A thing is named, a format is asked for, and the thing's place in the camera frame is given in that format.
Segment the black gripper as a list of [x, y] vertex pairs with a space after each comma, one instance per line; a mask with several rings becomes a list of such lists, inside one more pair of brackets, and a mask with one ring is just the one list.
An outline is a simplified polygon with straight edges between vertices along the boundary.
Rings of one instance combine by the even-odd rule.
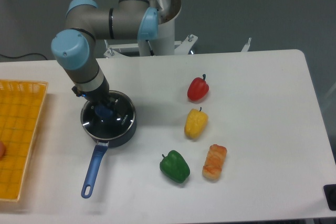
[[102, 101], [109, 110], [115, 110], [118, 99], [109, 96], [109, 84], [106, 79], [102, 81], [91, 81], [88, 83], [77, 84], [71, 88], [76, 97], [84, 98], [86, 101]]

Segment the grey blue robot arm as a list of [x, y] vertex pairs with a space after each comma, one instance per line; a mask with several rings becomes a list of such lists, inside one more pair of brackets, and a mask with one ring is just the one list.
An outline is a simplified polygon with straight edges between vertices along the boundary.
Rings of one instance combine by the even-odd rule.
[[157, 39], [158, 10], [150, 0], [118, 0], [118, 6], [99, 9], [93, 0], [73, 0], [65, 28], [51, 42], [51, 51], [74, 83], [73, 92], [107, 106], [109, 84], [93, 56], [97, 40]]

